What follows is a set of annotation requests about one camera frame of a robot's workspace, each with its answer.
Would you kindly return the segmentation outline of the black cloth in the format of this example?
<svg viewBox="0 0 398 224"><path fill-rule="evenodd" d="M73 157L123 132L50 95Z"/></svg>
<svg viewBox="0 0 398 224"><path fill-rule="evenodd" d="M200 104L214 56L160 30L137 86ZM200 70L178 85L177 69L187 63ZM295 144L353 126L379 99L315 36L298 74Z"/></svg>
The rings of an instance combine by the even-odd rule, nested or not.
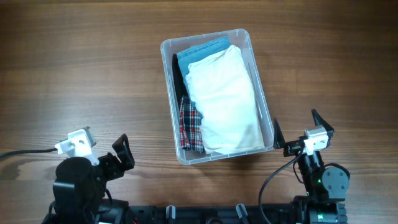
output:
<svg viewBox="0 0 398 224"><path fill-rule="evenodd" d="M181 101L181 99L184 96L187 96L187 89L185 87L185 84L183 82L183 77L182 73L178 64L178 58L177 54L172 55L172 73L173 73L173 78L174 78L174 87L175 87L175 93L178 101Z"/></svg>

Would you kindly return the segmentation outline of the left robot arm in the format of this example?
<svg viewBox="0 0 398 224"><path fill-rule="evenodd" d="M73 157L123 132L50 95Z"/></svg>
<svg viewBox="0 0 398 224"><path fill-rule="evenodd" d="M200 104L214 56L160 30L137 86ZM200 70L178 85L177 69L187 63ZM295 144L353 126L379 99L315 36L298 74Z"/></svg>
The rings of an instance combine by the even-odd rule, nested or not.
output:
<svg viewBox="0 0 398 224"><path fill-rule="evenodd" d="M133 223L129 203L112 198L107 182L134 168L130 152L107 154L94 166L84 157L61 162L53 183L55 200L43 223Z"/></svg>

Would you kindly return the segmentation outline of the cream cloth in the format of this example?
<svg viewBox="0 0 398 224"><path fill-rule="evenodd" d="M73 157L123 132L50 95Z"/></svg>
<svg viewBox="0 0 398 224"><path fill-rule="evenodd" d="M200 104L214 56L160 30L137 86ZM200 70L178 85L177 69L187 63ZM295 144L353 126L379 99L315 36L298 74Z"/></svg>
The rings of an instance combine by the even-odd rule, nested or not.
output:
<svg viewBox="0 0 398 224"><path fill-rule="evenodd" d="M240 48L230 45L190 63L186 83L201 114L200 132L207 154L264 147L254 88Z"/></svg>

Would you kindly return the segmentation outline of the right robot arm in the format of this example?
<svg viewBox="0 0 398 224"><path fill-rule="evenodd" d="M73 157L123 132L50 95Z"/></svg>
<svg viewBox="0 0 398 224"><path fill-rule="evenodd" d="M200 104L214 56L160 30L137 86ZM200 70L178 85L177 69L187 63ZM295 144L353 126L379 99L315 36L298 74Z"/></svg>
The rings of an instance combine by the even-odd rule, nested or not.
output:
<svg viewBox="0 0 398 224"><path fill-rule="evenodd" d="M277 120L273 121L273 148L282 149L291 161L274 171L263 182L258 205L239 203L230 207L167 207L127 206L115 223L347 223L345 200L351 179L350 172L336 163L326 164L321 150L330 146L335 130L316 110L312 129L294 141L285 141ZM270 181L284 169L292 167L297 180L303 184L305 195L296 195L289 203L263 203L263 194Z"/></svg>

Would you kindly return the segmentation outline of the blue denim jeans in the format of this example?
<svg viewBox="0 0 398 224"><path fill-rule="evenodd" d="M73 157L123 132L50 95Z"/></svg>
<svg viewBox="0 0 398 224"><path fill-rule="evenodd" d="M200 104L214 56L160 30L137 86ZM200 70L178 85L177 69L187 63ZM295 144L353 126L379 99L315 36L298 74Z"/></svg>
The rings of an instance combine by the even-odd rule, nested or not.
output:
<svg viewBox="0 0 398 224"><path fill-rule="evenodd" d="M198 62L209 55L218 53L222 50L226 50L231 45L230 40L227 36L220 37L218 39L214 39L204 44L194 45L188 49L185 49L181 52L176 53L178 58L178 64L182 73L183 82L186 87L185 77L189 73L188 65L193 62Z"/></svg>

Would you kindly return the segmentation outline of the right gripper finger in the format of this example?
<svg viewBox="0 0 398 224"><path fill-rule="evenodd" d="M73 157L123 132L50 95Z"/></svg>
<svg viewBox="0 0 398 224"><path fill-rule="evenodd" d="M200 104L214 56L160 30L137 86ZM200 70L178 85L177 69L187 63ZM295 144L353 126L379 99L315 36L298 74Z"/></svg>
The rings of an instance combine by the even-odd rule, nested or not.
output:
<svg viewBox="0 0 398 224"><path fill-rule="evenodd" d="M313 120L316 126L322 125L326 132L328 137L333 137L335 130L333 129L332 126L330 126L321 116L320 114L316 111L316 109L312 109L312 116Z"/></svg>
<svg viewBox="0 0 398 224"><path fill-rule="evenodd" d="M285 139L282 134L282 130L280 128L280 125L278 123L277 118L274 118L274 143L273 143L273 148L274 149L280 149L283 148L285 145Z"/></svg>

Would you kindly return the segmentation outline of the plaid cloth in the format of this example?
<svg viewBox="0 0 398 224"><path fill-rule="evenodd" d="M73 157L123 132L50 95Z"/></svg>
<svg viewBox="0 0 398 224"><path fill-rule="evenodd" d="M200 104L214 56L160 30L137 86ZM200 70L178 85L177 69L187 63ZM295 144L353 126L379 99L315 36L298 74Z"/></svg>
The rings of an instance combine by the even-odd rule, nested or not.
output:
<svg viewBox="0 0 398 224"><path fill-rule="evenodd" d="M201 138L201 117L188 96L183 96L180 104L180 143L185 151L204 153Z"/></svg>

